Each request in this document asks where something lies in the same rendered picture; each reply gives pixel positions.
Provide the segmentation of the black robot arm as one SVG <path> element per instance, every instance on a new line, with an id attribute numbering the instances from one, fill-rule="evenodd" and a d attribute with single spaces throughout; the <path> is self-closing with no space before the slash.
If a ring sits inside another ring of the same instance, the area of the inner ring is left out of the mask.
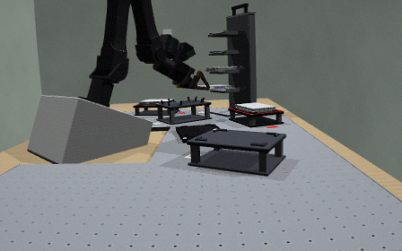
<path id="1" fill-rule="evenodd" d="M 183 62 L 196 52 L 187 42 L 179 43 L 170 34 L 159 35 L 151 0 L 107 0 L 105 33 L 100 56 L 97 56 L 96 68 L 89 76 L 92 82 L 87 98 L 78 98 L 109 107 L 114 87 L 112 83 L 126 79 L 129 64 L 127 22 L 130 4 L 135 20 L 135 50 L 138 59 L 146 64 L 153 64 L 153 69 L 163 75 L 171 72 L 175 62 L 174 69 L 187 76 L 190 66 Z"/>

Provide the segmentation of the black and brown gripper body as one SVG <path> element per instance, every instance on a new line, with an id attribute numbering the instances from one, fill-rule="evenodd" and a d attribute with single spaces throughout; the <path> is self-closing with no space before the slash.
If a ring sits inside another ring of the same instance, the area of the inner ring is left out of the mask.
<path id="1" fill-rule="evenodd" d="M 196 71 L 196 69 L 190 67 L 187 76 L 180 73 L 179 71 L 175 70 L 175 65 L 176 63 L 174 62 L 174 66 L 171 70 L 171 72 L 168 75 L 165 75 L 169 78 L 171 78 L 173 80 L 172 84 L 174 85 L 180 85 L 183 88 L 194 88 L 194 85 L 197 81 L 197 75 L 194 75 L 192 81 L 190 82 L 189 78 L 191 76 L 191 74 L 194 74 L 194 72 Z"/>

